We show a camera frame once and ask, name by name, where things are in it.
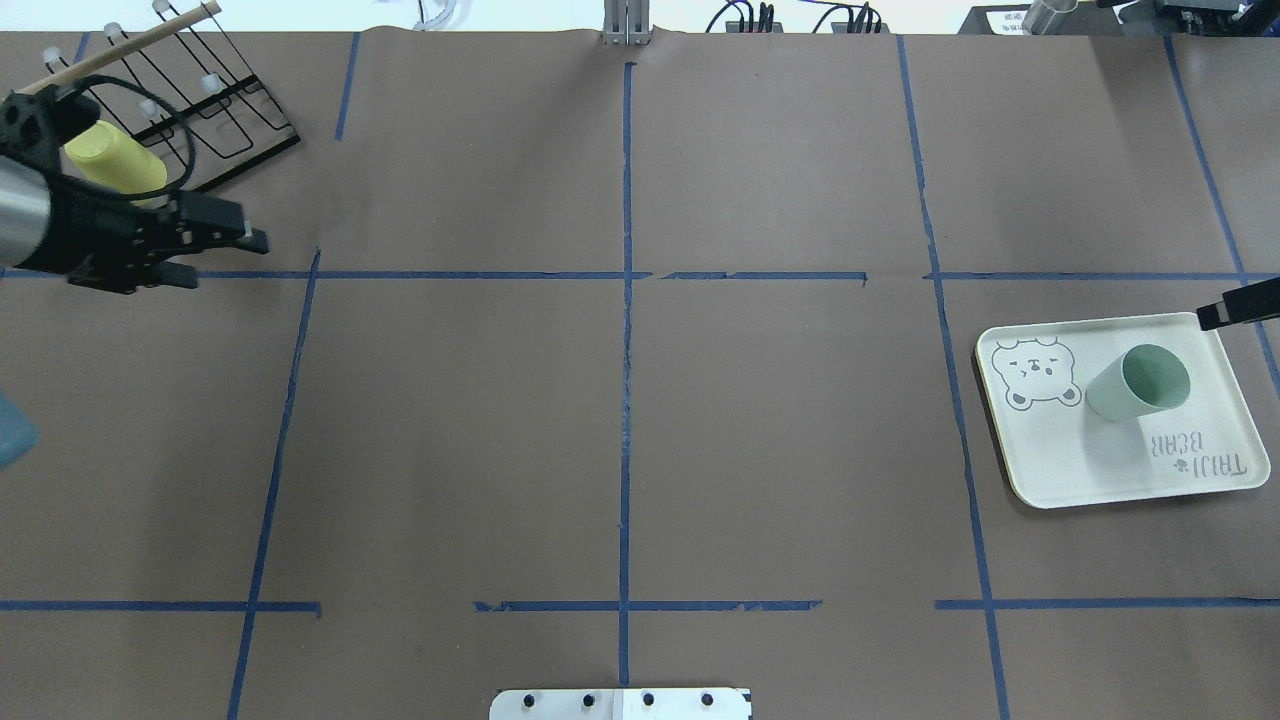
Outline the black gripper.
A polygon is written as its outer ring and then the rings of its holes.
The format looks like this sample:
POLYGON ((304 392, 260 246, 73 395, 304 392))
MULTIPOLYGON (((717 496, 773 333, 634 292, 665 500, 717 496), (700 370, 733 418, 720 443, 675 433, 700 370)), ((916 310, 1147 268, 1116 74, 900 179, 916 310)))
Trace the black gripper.
POLYGON ((233 201, 184 190, 156 208, 67 176, 12 176, 10 265, 111 293, 198 288, 179 256, 210 249, 270 254, 265 231, 233 201))

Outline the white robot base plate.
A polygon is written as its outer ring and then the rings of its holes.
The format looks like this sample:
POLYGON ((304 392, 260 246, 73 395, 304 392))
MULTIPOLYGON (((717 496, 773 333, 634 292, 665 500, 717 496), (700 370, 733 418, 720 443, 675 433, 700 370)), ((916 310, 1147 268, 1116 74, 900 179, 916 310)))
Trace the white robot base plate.
POLYGON ((511 689, 495 696, 490 719, 753 719, 748 689, 511 689))

